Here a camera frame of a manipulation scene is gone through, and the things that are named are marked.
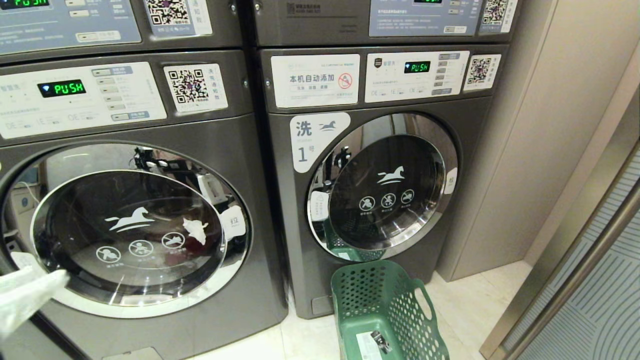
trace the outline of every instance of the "green laundry basket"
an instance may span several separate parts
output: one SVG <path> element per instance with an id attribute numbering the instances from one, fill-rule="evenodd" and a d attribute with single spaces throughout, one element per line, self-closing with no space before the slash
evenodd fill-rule
<path id="1" fill-rule="evenodd" d="M 420 308 L 417 288 L 431 314 Z M 344 266 L 331 278 L 331 289 L 343 359 L 449 360 L 424 284 L 400 265 L 378 260 Z"/>

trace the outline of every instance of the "prohibition symbol icon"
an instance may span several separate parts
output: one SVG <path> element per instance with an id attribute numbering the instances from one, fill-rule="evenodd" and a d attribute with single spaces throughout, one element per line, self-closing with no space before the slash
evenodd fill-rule
<path id="1" fill-rule="evenodd" d="M 351 87 L 352 83 L 353 78 L 351 77 L 351 74 L 348 74 L 346 72 L 340 75 L 340 77 L 338 78 L 338 85 L 340 86 L 340 88 L 348 89 Z"/>

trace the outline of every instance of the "digital display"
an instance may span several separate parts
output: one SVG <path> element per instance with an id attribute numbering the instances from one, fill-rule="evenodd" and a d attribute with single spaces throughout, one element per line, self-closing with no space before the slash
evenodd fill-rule
<path id="1" fill-rule="evenodd" d="M 85 94 L 86 90 L 81 80 L 55 81 L 53 83 L 38 84 L 42 97 L 56 97 L 65 95 Z"/>
<path id="2" fill-rule="evenodd" d="M 0 0 L 0 9 L 25 9 L 37 6 L 48 6 L 49 0 Z"/>
<path id="3" fill-rule="evenodd" d="M 429 72 L 431 61 L 408 61 L 404 63 L 404 73 Z"/>

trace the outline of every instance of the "washing machine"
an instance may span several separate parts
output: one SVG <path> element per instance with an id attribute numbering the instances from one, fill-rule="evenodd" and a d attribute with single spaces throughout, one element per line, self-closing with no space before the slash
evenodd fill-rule
<path id="1" fill-rule="evenodd" d="M 381 45 L 509 42 L 518 0 L 245 0 L 257 43 Z"/>
<path id="2" fill-rule="evenodd" d="M 0 0 L 0 63 L 240 47 L 234 0 Z"/>
<path id="3" fill-rule="evenodd" d="M 0 269 L 69 272 L 40 312 L 66 340 L 90 359 L 184 359 L 284 319 L 242 51 L 0 74 Z"/>
<path id="4" fill-rule="evenodd" d="M 333 312 L 340 266 L 428 282 L 508 45 L 263 49 L 297 315 Z"/>

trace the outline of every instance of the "washer door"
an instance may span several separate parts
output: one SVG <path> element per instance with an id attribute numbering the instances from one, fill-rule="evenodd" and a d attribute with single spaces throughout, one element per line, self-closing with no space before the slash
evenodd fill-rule
<path id="1" fill-rule="evenodd" d="M 193 306 L 231 280 L 249 247 L 246 210 L 231 187 L 164 150 L 67 148 L 30 166 L 10 192 L 24 188 L 38 205 L 5 204 L 21 249 L 12 258 L 67 270 L 55 299 L 87 313 L 143 318 Z M 25 218 L 29 227 L 19 225 Z"/>
<path id="2" fill-rule="evenodd" d="M 311 230 L 339 258 L 389 258 L 438 222 L 457 169 L 455 146 L 434 120 L 413 113 L 372 120 L 317 168 L 307 201 Z"/>

